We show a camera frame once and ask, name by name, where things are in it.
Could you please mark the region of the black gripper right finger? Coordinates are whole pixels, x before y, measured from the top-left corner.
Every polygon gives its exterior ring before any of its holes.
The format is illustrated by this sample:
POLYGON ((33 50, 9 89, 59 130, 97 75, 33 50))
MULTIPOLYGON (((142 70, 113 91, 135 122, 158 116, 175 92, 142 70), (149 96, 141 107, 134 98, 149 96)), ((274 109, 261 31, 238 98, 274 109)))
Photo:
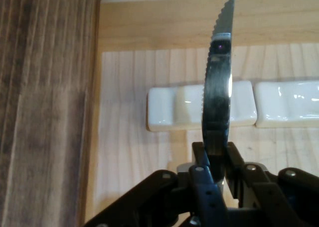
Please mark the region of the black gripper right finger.
POLYGON ((317 227, 319 178, 298 168, 277 175, 264 165, 245 162, 234 143, 225 152, 225 177, 244 222, 266 227, 317 227))

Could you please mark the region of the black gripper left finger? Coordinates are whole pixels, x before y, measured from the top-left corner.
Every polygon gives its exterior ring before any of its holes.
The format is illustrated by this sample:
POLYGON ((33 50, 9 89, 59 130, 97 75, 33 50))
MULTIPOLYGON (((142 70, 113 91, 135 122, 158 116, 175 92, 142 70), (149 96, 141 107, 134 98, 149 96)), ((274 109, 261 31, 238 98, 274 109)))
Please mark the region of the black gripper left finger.
POLYGON ((190 213, 183 226, 226 227, 228 213, 218 186, 223 153, 203 143, 192 145, 195 163, 177 174, 159 170, 85 223, 87 227, 171 227, 190 213))

